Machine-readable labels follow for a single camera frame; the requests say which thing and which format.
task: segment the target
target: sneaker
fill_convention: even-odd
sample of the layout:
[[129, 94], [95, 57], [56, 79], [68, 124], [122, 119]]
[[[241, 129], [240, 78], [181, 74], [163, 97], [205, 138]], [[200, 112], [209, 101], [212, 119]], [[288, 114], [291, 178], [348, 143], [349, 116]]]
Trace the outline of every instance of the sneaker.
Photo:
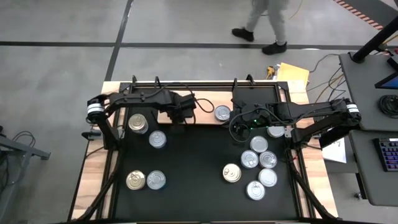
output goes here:
[[287, 42], [284, 45], [277, 45], [275, 42], [261, 49], [262, 53], [266, 55], [279, 54], [285, 52], [286, 50], [287, 50]]
[[245, 39], [249, 42], [254, 41], [253, 32], [249, 32], [245, 28], [232, 29], [232, 35], [234, 35], [235, 37], [240, 37], [242, 39]]

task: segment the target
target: can lid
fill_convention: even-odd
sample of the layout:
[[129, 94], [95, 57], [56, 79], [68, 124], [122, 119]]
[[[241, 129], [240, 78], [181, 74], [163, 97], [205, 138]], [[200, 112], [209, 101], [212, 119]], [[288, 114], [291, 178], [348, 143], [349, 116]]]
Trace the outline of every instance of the can lid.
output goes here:
[[149, 144], [155, 148], [161, 148], [166, 144], [166, 135], [163, 131], [154, 131], [149, 135]]
[[134, 114], [129, 119], [129, 127], [132, 130], [140, 130], [146, 125], [147, 120], [142, 114]]
[[268, 141], [262, 136], [254, 136], [250, 141], [250, 148], [258, 153], [265, 152], [268, 148]]
[[216, 118], [220, 121], [227, 121], [230, 112], [231, 110], [225, 105], [217, 106], [215, 109]]
[[139, 170], [134, 170], [127, 175], [126, 184], [131, 190], [139, 190], [145, 186], [145, 175]]
[[265, 168], [260, 171], [259, 180], [264, 186], [273, 187], [278, 181], [278, 177], [275, 171], [273, 171], [272, 169]]
[[162, 171], [154, 170], [147, 177], [147, 185], [152, 190], [159, 190], [166, 184], [166, 176]]
[[253, 200], [261, 200], [266, 194], [266, 189], [260, 182], [254, 180], [246, 187], [246, 193]]
[[241, 169], [236, 164], [227, 164], [223, 169], [223, 177], [226, 181], [235, 183], [241, 178]]
[[271, 151], [266, 151], [260, 154], [260, 165], [264, 168], [274, 168], [278, 163], [278, 158]]
[[254, 168], [259, 164], [259, 156], [252, 150], [246, 150], [242, 153], [241, 163], [246, 168]]
[[285, 134], [285, 128], [283, 126], [272, 126], [267, 128], [267, 132], [269, 136], [279, 138]]

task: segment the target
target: can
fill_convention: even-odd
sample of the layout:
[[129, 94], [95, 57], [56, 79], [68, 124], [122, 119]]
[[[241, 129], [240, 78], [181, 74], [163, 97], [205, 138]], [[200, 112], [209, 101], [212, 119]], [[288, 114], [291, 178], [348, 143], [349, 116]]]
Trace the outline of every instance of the can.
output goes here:
[[278, 176], [272, 169], [265, 168], [259, 173], [259, 181], [266, 187], [273, 187], [278, 181]]
[[278, 158], [271, 151], [266, 151], [259, 156], [260, 166], [263, 168], [274, 168], [278, 163]]
[[129, 119], [131, 131], [137, 134], [145, 134], [148, 131], [148, 122], [142, 114], [134, 114]]
[[154, 170], [147, 177], [147, 185], [152, 190], [159, 190], [166, 184], [166, 176], [162, 171]]
[[245, 168], [255, 168], [259, 164], [259, 156], [252, 150], [246, 150], [242, 153], [241, 163]]
[[285, 134], [285, 127], [283, 126], [271, 126], [267, 128], [267, 133], [272, 138], [279, 138]]
[[166, 135], [163, 131], [154, 131], [149, 135], [149, 144], [156, 149], [160, 149], [166, 145], [166, 141]]
[[250, 141], [250, 148], [258, 153], [268, 149], [268, 141], [262, 136], [254, 136]]
[[246, 193], [253, 200], [261, 200], [266, 194], [266, 188], [260, 182], [254, 180], [246, 187]]
[[139, 170], [134, 170], [127, 175], [126, 184], [131, 190], [139, 190], [145, 186], [145, 175]]
[[242, 176], [241, 169], [236, 164], [227, 164], [223, 169], [223, 177], [230, 183], [237, 182]]
[[225, 105], [217, 106], [215, 109], [215, 116], [218, 121], [224, 122], [229, 120], [229, 113], [231, 110]]

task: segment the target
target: gray floor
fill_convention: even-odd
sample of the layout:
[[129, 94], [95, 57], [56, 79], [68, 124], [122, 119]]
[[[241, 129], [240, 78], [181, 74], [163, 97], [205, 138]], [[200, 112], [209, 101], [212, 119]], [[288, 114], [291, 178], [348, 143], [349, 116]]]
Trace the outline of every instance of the gray floor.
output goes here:
[[[126, 0], [6, 0], [0, 2], [0, 41], [114, 42]], [[134, 0], [124, 42], [244, 43], [230, 28], [244, 24], [251, 0]], [[299, 1], [291, 0], [290, 17]], [[361, 45], [377, 30], [332, 0], [304, 0], [286, 23], [290, 44]], [[274, 41], [263, 17], [257, 44]], [[259, 49], [120, 50], [112, 80], [230, 80], [265, 77], [268, 65], [285, 62], [313, 69], [326, 54], [346, 50], [288, 50], [266, 56]], [[0, 47], [0, 124], [6, 134], [32, 131], [36, 146], [50, 151], [48, 161], [33, 159], [22, 181], [12, 220], [29, 223], [65, 221], [69, 213], [86, 141], [80, 136], [86, 101], [98, 94], [112, 48]], [[330, 56], [310, 75], [309, 88], [327, 81], [338, 69]], [[314, 102], [322, 88], [309, 94]], [[320, 98], [327, 100], [330, 91]], [[347, 220], [397, 223], [397, 208], [357, 202], [352, 175], [331, 175], [340, 217]]]

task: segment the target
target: white paper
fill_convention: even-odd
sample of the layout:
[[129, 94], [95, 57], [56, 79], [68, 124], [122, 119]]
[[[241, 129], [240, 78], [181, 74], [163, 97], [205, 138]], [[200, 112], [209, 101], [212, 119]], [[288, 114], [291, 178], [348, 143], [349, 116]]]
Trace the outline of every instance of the white paper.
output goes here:
[[335, 161], [347, 163], [346, 160], [346, 148], [344, 144], [344, 138], [341, 138], [334, 143], [322, 149], [323, 158]]

